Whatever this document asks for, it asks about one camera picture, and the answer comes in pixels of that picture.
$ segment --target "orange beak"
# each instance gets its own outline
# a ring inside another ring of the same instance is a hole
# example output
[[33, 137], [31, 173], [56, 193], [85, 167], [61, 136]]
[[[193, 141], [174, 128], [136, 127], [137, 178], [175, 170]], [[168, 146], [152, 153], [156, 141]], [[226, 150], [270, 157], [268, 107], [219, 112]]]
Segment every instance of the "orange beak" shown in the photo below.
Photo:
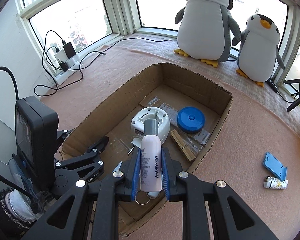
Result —
[[266, 28], [266, 29], [270, 29], [271, 28], [271, 25], [269, 22], [267, 22], [266, 20], [261, 20], [260, 21], [261, 25]]

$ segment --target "penguin plush toy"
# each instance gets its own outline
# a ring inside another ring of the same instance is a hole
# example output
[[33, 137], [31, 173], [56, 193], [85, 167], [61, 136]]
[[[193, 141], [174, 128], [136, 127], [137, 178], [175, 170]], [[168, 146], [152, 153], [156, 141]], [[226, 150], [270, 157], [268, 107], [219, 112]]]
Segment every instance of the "penguin plush toy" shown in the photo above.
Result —
[[185, 8], [176, 15], [175, 24], [182, 23], [178, 31], [179, 49], [174, 52], [214, 67], [227, 61], [230, 30], [241, 40], [240, 28], [230, 13], [232, 7], [232, 0], [187, 0]]
[[[237, 73], [263, 87], [263, 82], [272, 75], [276, 61], [285, 70], [278, 52], [280, 33], [271, 19], [261, 14], [250, 16], [241, 38]], [[239, 42], [234, 37], [232, 45]]]

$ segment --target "white penguin belly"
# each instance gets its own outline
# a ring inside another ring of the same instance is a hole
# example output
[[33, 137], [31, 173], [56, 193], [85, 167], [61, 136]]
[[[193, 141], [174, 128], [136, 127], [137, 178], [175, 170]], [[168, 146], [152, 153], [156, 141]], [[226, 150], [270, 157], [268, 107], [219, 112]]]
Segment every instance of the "white penguin belly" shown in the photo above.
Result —
[[267, 81], [274, 69], [276, 46], [266, 38], [249, 32], [239, 56], [239, 66], [257, 82]]
[[217, 60], [225, 48], [220, 5], [189, 0], [178, 31], [178, 46], [193, 58]]

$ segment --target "blue gripper pad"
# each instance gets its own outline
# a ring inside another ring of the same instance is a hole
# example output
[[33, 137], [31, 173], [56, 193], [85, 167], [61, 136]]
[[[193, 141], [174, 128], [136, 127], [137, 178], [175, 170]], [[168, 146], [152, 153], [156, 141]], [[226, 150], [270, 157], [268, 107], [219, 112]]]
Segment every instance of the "blue gripper pad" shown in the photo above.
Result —
[[168, 167], [166, 162], [166, 156], [164, 154], [164, 151], [161, 150], [161, 160], [162, 160], [162, 184], [164, 188], [164, 193], [166, 195], [167, 200], [170, 199], [170, 182], [169, 182], [169, 176], [168, 176]]
[[270, 152], [266, 153], [263, 166], [265, 166], [281, 181], [286, 179], [288, 167], [284, 167], [283, 164], [279, 162]]
[[141, 161], [141, 149], [138, 148], [136, 165], [134, 167], [133, 176], [132, 176], [131, 201], [134, 201], [134, 198], [135, 198], [135, 196], [137, 194], [137, 190], [138, 190], [139, 174], [140, 174], [140, 161]]

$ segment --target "key ring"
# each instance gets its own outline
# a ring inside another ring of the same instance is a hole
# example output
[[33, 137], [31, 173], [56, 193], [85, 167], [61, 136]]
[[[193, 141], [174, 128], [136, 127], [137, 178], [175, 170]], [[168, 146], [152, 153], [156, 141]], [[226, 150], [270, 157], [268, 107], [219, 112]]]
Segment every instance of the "key ring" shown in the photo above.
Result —
[[135, 200], [139, 205], [146, 205], [146, 204], [148, 204], [148, 203], [150, 202], [150, 200], [151, 200], [151, 197], [149, 197], [148, 194], [147, 194], [147, 196], [149, 197], [149, 200], [148, 200], [147, 203], [141, 204], [141, 203], [139, 203], [139, 202], [137, 201], [137, 194], [138, 194], [139, 191], [141, 191], [141, 189], [139, 189], [139, 190], [137, 191], [136, 195], [134, 196], [134, 200]]

